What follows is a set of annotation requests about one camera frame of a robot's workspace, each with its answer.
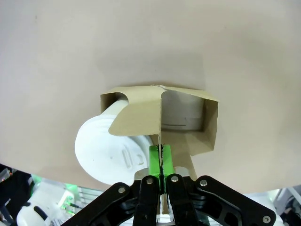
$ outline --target beige surface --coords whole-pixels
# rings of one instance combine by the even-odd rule
[[[300,1],[0,0],[0,162],[106,188],[79,166],[77,131],[101,93],[153,83],[220,100],[198,176],[244,193],[301,183]]]

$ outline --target white cylindrical object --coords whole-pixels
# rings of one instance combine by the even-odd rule
[[[137,171],[148,167],[149,136],[114,136],[108,130],[128,105],[127,99],[113,103],[101,115],[86,121],[75,140],[75,154],[82,168],[95,179],[112,185],[131,185]]]
[[[201,130],[204,99],[168,90],[162,94],[162,129]]]

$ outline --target screw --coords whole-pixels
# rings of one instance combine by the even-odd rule
[[[121,193],[124,193],[126,191],[126,189],[124,187],[120,187],[120,189],[118,189],[118,192],[121,194]]]
[[[262,221],[267,224],[267,223],[271,222],[271,218],[269,216],[264,216],[262,218]]]
[[[147,178],[146,183],[151,185],[154,180],[152,178]]]
[[[172,176],[171,177],[172,182],[177,182],[178,180],[179,180],[179,178],[177,176]]]
[[[202,187],[207,186],[207,181],[206,180],[201,180],[199,183]]]

